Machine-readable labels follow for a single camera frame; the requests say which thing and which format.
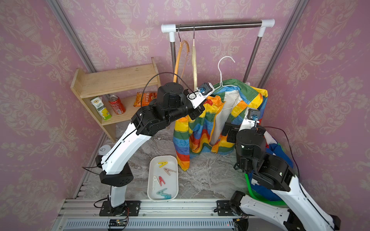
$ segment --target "shelf board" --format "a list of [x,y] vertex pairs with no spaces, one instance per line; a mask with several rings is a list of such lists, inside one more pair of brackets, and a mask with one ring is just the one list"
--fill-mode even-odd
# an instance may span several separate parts
[[[77,79],[83,79],[80,90],[81,98],[111,94],[145,87],[150,78],[157,74],[153,64],[128,67],[111,71],[85,74],[78,71]],[[148,86],[158,84],[158,78],[152,79]]]
[[[116,139],[115,123],[131,120],[132,116],[139,109],[133,106],[136,96],[121,99],[122,104],[126,108],[125,113],[121,115],[114,113],[109,102],[104,102],[107,110],[112,115],[107,121],[102,119],[90,100],[99,95],[144,87],[149,79],[158,74],[154,58],[152,57],[151,59],[151,64],[136,67],[91,74],[86,74],[82,69],[78,68],[75,72],[71,83],[71,91],[113,142]],[[158,88],[161,86],[159,76],[153,78],[148,84],[148,86],[153,85],[157,85]]]
[[135,100],[136,100],[136,96],[121,99],[121,103],[126,108],[126,111],[125,111],[125,113],[120,114],[120,115],[117,115],[113,111],[109,102],[104,101],[104,105],[108,109],[109,113],[112,115],[112,118],[108,119],[107,121],[102,120],[101,124],[104,126],[104,125],[108,125],[108,124],[112,124],[112,123],[118,123],[118,122],[122,122],[122,121],[126,121],[126,120],[131,120],[132,116],[140,108],[140,107],[134,107],[133,106]]

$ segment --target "chip bag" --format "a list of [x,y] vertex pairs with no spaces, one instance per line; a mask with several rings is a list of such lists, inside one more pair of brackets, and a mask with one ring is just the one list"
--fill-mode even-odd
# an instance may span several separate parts
[[[142,93],[140,93],[140,92],[138,92],[136,94],[136,100],[135,100],[135,103],[134,103],[134,107],[140,107],[141,106],[141,104],[140,104],[141,94]],[[142,105],[143,106],[148,106],[150,101],[152,101],[155,98],[157,98],[157,93],[155,93],[155,92],[144,93],[144,96],[142,98]]]

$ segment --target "black cable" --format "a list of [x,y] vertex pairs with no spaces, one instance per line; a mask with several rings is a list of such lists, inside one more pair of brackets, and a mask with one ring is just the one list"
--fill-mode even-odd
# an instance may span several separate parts
[[[125,209],[125,211],[127,211],[127,215],[126,215],[126,218],[125,219],[123,219],[122,221],[125,221],[125,220],[127,220],[126,221],[126,224],[125,224],[125,226],[123,227],[123,229],[121,229],[121,230],[124,230],[125,228],[126,228],[126,226],[127,226],[127,224],[128,224],[128,221],[129,221],[129,218],[128,218],[128,215],[129,215],[129,213],[130,213],[130,209],[128,208],[128,207],[126,207],[126,209]],[[109,220],[109,223],[108,223],[108,231],[110,231],[111,230],[111,221]]]
[[[173,74],[173,75],[176,75],[177,77],[179,77],[179,79],[181,79],[181,81],[190,89],[190,87],[184,82],[184,80],[182,80],[182,78],[180,77],[180,76],[178,76],[177,74],[175,74],[175,73],[173,73],[173,72],[161,72],[161,73],[158,73],[158,74],[156,74],[155,76],[153,76],[152,78],[150,78],[149,79],[149,81],[147,82],[147,84],[145,85],[145,87],[144,87],[144,89],[142,90],[142,94],[141,94],[141,101],[140,101],[140,108],[142,108],[142,99],[143,99],[143,96],[144,96],[144,91],[145,91],[145,89],[147,88],[147,86],[148,86],[148,84],[150,83],[150,81],[152,81],[152,79],[154,79],[155,77],[157,77],[157,76],[159,76],[159,75],[161,75],[161,74]],[[125,136],[123,139],[122,139],[122,141],[121,141],[121,143],[129,136],[129,135],[131,135],[134,131],[136,131],[137,129],[138,129],[138,127],[140,126],[140,124],[141,124],[141,122],[142,122],[142,119],[144,118],[144,116],[142,116],[141,117],[141,119],[140,119],[140,121],[139,121],[139,123],[138,123],[138,125],[136,126],[136,128],[132,131],[132,132],[130,132],[127,136]],[[105,161],[108,161],[108,159],[109,159],[109,157],[111,157],[111,155],[114,153],[114,151],[118,148],[118,146],[119,145],[117,145],[117,147],[111,152],[111,154],[108,156],[108,158],[105,160]]]
[[99,173],[95,173],[95,172],[93,172],[93,171],[90,171],[90,170],[88,170],[87,168],[85,168],[85,167],[82,167],[83,169],[85,169],[86,171],[89,171],[89,172],[91,172],[91,173],[94,173],[94,174],[96,174],[96,175],[99,175]]
[[102,164],[96,165],[95,167],[83,167],[83,168],[93,169],[93,168],[97,168],[97,167],[100,167],[100,166],[102,166]]
[[238,231],[247,231],[249,227],[249,214],[243,215],[241,218],[236,219],[234,226],[238,228]]
[[191,95],[191,94],[194,94],[195,95],[195,97],[194,98],[192,98],[192,99],[195,99],[196,98],[196,93],[197,91],[192,91],[190,94],[189,94],[189,96]]
[[278,129],[278,130],[281,130],[282,132],[284,132],[284,135],[286,137],[286,140],[288,141],[288,145],[289,145],[289,149],[290,149],[290,153],[292,154],[292,158],[293,158],[293,161],[294,163],[296,164],[297,166],[297,172],[298,172],[298,184],[299,184],[299,188],[301,189],[303,195],[306,197],[307,201],[312,205],[312,207],[316,210],[316,212],[324,219],[324,221],[326,221],[326,223],[330,226],[330,228],[332,228],[333,231],[335,231],[335,229],[330,225],[330,223],[324,218],[324,216],[318,211],[318,209],[313,205],[313,203],[308,199],[308,197],[306,196],[306,194],[304,193],[302,187],[301,187],[301,183],[300,183],[300,180],[299,180],[299,177],[300,177],[300,174],[299,174],[299,167],[297,165],[297,162],[296,160],[294,159],[294,155],[293,155],[293,152],[292,152],[292,147],[290,146],[290,142],[289,142],[289,139],[288,139],[288,136],[287,134],[285,133],[285,131],[281,128],[276,128],[276,127],[271,127],[271,126],[265,126],[265,128],[275,128],[275,129]]
[[95,203],[94,203],[94,207],[95,207],[95,208],[101,208],[101,207],[99,207],[99,206],[96,206],[95,204],[96,204],[96,203],[98,203],[99,201],[104,201],[104,200],[107,200],[107,199],[108,199],[108,197],[103,198],[103,199],[100,199],[100,200],[98,200],[98,201],[95,201]]

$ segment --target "pink clothespin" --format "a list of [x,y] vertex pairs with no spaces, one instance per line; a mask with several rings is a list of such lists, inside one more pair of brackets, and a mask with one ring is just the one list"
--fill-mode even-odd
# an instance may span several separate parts
[[176,171],[173,171],[173,170],[171,170],[171,169],[168,169],[168,168],[163,168],[164,170],[165,170],[165,172],[170,176],[171,174],[169,173],[170,171],[172,171],[172,172],[176,172]]

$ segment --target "soda can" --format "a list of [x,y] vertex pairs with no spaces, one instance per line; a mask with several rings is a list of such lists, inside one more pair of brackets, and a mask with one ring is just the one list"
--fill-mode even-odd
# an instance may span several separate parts
[[121,103],[120,98],[116,95],[111,95],[109,97],[109,104],[117,115],[120,115],[126,111],[125,107]]

